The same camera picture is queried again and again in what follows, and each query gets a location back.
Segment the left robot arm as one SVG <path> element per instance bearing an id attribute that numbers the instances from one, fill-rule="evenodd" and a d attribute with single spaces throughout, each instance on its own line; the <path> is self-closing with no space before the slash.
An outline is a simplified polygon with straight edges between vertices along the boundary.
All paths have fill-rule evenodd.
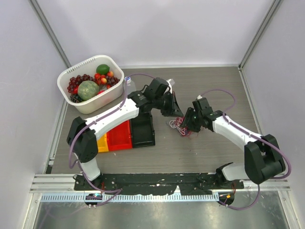
<path id="1" fill-rule="evenodd" d="M 73 120 L 67 137 L 69 156 L 75 155 L 90 190 L 97 190 L 102 183 L 102 173 L 97 165 L 97 141 L 108 131 L 123 122 L 150 112 L 160 110 L 165 117 L 182 117 L 175 93 L 174 80 L 154 78 L 143 91 L 133 91 L 124 95 L 118 105 L 86 120 L 77 117 Z"/>

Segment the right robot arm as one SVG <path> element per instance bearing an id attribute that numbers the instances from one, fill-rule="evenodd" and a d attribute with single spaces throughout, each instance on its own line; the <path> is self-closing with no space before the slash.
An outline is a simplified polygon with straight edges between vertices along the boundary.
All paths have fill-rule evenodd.
<path id="1" fill-rule="evenodd" d="M 243 163 L 231 162 L 217 168 L 215 182 L 220 188 L 227 188 L 234 180 L 245 179 L 259 185 L 286 170 L 274 136 L 263 136 L 242 127 L 222 111 L 214 111 L 206 98 L 193 101 L 181 127 L 192 132 L 206 128 L 224 136 L 243 151 Z"/>

